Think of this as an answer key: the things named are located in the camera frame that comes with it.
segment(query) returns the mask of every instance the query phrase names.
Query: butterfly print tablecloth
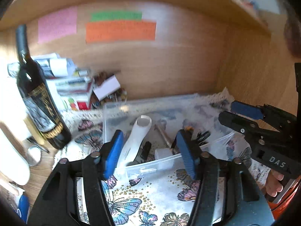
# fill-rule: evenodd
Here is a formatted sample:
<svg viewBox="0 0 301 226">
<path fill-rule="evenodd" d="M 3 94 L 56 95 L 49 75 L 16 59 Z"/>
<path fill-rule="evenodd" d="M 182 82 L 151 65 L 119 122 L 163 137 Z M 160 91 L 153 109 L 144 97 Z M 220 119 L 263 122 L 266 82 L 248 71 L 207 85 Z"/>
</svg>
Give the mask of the butterfly print tablecloth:
<svg viewBox="0 0 301 226">
<path fill-rule="evenodd" d="M 200 104 L 192 106 L 196 115 L 207 118 L 209 122 L 211 120 L 214 128 L 222 131 L 223 127 L 214 120 L 217 120 L 221 109 L 229 107 L 233 98 L 226 89 L 222 93 L 199 98 Z M 100 110 L 63 112 L 62 115 L 72 131 L 74 139 L 55 155 L 53 167 L 63 157 L 68 158 L 69 161 L 84 159 L 88 154 L 103 146 L 103 117 Z M 165 118 L 164 121 L 166 123 L 163 125 L 167 129 L 172 128 L 169 126 L 168 119 Z M 181 121 L 180 126 L 197 126 L 194 122 L 195 119 L 185 119 Z M 224 145 L 218 146 L 213 143 L 206 146 L 205 149 L 217 158 L 224 160 L 240 157 L 259 187 L 264 186 L 269 169 L 250 158 L 251 150 L 243 139 L 243 135 L 236 133 Z M 153 152 L 154 150 L 151 150 L 148 160 L 153 160 Z M 82 179 L 78 178 L 77 180 L 80 218 L 83 222 L 89 223 Z M 176 163 L 172 171 L 151 173 L 144 178 L 119 181 L 115 176 L 111 176 L 107 181 L 102 181 L 106 201 L 115 224 L 126 226 L 185 226 L 189 220 L 199 185 L 200 181 L 192 180 L 186 173 L 182 162 Z M 223 196 L 224 179 L 219 178 L 215 221 L 219 220 L 222 213 Z"/>
</svg>

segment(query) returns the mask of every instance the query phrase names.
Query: pink sticky note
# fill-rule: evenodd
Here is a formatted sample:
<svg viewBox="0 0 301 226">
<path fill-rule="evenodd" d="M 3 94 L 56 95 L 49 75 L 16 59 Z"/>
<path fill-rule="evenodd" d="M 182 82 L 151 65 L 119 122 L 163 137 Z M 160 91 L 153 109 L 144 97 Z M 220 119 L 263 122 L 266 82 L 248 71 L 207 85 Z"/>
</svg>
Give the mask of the pink sticky note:
<svg viewBox="0 0 301 226">
<path fill-rule="evenodd" d="M 39 43 L 76 34 L 77 7 L 50 13 L 38 21 Z"/>
</svg>

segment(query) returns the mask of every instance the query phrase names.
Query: green sticky note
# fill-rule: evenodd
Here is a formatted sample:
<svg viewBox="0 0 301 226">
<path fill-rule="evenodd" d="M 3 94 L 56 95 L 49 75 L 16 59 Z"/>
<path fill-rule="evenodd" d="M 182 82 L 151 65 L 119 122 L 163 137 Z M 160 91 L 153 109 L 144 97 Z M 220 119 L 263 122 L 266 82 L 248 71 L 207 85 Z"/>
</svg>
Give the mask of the green sticky note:
<svg viewBox="0 0 301 226">
<path fill-rule="evenodd" d="M 142 12 L 137 11 L 103 11 L 91 14 L 91 22 L 104 20 L 141 20 Z"/>
</svg>

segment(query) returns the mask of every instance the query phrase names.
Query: white plastic object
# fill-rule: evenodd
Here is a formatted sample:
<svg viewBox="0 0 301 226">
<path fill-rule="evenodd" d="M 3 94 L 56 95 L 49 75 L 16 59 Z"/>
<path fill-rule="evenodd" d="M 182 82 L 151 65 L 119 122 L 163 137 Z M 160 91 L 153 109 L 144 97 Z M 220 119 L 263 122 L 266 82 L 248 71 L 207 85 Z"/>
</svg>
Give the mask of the white plastic object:
<svg viewBox="0 0 301 226">
<path fill-rule="evenodd" d="M 151 128 L 151 124 L 152 119 L 149 116 L 141 115 L 137 118 L 131 134 L 122 148 L 117 167 L 125 167 L 129 162 L 135 160 L 140 145 Z"/>
<path fill-rule="evenodd" d="M 171 152 L 170 149 L 165 148 L 165 149 L 156 149 L 155 150 L 155 159 L 160 160 L 166 157 L 173 156 L 173 153 Z M 173 167 L 174 160 L 171 159 L 168 162 L 165 162 L 163 165 L 159 164 L 158 170 L 168 170 Z"/>
<path fill-rule="evenodd" d="M 201 146 L 202 149 L 208 148 L 210 145 L 223 147 L 225 144 L 233 137 L 234 132 L 229 133 L 226 136 L 223 136 L 212 143 L 208 143 L 206 145 Z M 160 160 L 150 161 L 142 164 L 132 165 L 128 167 L 117 167 L 114 171 L 114 176 L 116 179 L 120 180 L 129 180 L 129 179 L 136 179 L 141 177 L 148 177 L 159 170 L 169 170 L 173 169 L 168 164 L 173 162 L 173 167 L 177 165 L 177 167 L 184 168 L 184 163 L 181 154 L 169 156 Z"/>
<path fill-rule="evenodd" d="M 8 138 L 18 140 L 11 133 L 5 133 L 5 125 L 0 125 L 0 172 L 8 177 L 11 181 L 14 181 L 18 185 L 25 185 L 30 176 L 30 169 L 28 163 L 19 154 L 19 152 L 13 147 Z"/>
</svg>

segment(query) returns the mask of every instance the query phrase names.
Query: bottle label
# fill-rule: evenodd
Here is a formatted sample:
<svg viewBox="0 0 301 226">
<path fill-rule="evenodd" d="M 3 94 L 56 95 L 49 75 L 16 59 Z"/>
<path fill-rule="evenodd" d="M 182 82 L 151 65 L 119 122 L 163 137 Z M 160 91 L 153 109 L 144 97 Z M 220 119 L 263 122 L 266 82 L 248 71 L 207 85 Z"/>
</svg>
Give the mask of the bottle label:
<svg viewBox="0 0 301 226">
<path fill-rule="evenodd" d="M 56 137 L 63 130 L 63 124 L 55 111 L 44 83 L 23 99 L 28 114 L 45 139 Z"/>
</svg>

